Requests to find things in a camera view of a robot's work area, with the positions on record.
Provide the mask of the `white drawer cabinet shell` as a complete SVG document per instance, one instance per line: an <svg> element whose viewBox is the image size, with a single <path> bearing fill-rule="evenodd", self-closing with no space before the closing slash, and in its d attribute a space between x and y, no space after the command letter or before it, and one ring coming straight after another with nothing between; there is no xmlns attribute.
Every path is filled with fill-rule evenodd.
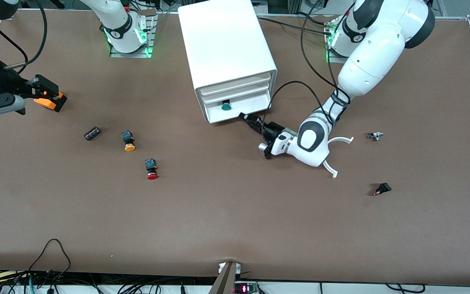
<svg viewBox="0 0 470 294"><path fill-rule="evenodd" d="M266 110L277 78L263 30L251 0L207 0L177 10L194 93L211 124ZM198 89L253 75L270 73L269 90L232 98L223 111L222 100L205 103Z"/></svg>

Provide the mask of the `yellow push button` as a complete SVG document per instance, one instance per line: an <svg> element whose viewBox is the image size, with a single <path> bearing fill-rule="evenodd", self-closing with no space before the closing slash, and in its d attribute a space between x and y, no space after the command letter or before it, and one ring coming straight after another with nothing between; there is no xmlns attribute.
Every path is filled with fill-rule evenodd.
<svg viewBox="0 0 470 294"><path fill-rule="evenodd" d="M122 132L122 139L125 144L125 147L124 147L125 151L131 152L131 151L134 151L134 149L136 149L134 145L135 139L131 131L126 130Z"/></svg>

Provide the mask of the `red push button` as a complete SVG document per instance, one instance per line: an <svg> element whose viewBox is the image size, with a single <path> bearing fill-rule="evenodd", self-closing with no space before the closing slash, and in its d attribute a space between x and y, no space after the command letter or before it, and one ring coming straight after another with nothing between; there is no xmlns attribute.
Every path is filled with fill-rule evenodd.
<svg viewBox="0 0 470 294"><path fill-rule="evenodd" d="M157 179L159 176L157 174L157 164L153 158L145 160L145 169L147 171L147 179L153 180Z"/></svg>

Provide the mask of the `white curved plastic clip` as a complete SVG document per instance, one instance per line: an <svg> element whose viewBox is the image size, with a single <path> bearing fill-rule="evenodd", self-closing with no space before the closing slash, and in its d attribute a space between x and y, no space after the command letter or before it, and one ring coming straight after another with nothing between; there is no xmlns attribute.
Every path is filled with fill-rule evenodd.
<svg viewBox="0 0 470 294"><path fill-rule="evenodd" d="M347 138L347 137L344 137L344 136L336 136L336 137L333 137L332 139L328 140L328 145L333 143L333 142L344 142L347 145L350 145L353 141L354 141L353 136L351 136L350 138ZM327 159L324 160L324 162L322 164L323 164L324 168L328 172L331 173L333 179L335 179L338 176L338 171L330 166L330 164L327 162Z"/></svg>

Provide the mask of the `metal base mounting plate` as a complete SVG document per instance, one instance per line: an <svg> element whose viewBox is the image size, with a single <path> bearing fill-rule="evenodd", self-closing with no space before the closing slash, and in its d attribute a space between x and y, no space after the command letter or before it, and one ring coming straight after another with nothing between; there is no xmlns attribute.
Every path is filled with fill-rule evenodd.
<svg viewBox="0 0 470 294"><path fill-rule="evenodd" d="M130 53L118 52L114 47L110 47L109 56L111 58L151 58L153 52L154 40L149 40L137 50Z"/></svg>

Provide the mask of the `device with red display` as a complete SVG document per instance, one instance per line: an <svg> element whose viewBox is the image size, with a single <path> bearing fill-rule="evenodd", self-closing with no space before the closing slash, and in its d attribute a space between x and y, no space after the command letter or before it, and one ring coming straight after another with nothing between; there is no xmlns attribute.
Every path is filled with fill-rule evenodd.
<svg viewBox="0 0 470 294"><path fill-rule="evenodd" d="M249 281L235 282L233 294L260 294L259 283Z"/></svg>

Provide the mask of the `orange black switch box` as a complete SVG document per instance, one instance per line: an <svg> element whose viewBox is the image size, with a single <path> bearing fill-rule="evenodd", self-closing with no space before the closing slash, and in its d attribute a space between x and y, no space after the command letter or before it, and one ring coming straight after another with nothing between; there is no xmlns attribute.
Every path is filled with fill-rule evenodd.
<svg viewBox="0 0 470 294"><path fill-rule="evenodd" d="M59 92L55 97L39 97L35 98L33 101L43 108L54 112L60 112L65 102L67 102L67 97L63 93Z"/></svg>

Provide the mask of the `silver post clamp bracket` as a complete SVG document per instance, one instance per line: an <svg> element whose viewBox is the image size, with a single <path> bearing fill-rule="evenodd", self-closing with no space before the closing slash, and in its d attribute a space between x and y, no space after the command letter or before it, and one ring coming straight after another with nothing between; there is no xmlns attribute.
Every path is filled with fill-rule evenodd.
<svg viewBox="0 0 470 294"><path fill-rule="evenodd" d="M224 263L219 263L218 265L218 274L221 274L222 270L224 267L228 264L228 262ZM241 265L239 263L235 263L235 274L240 275L241 274Z"/></svg>

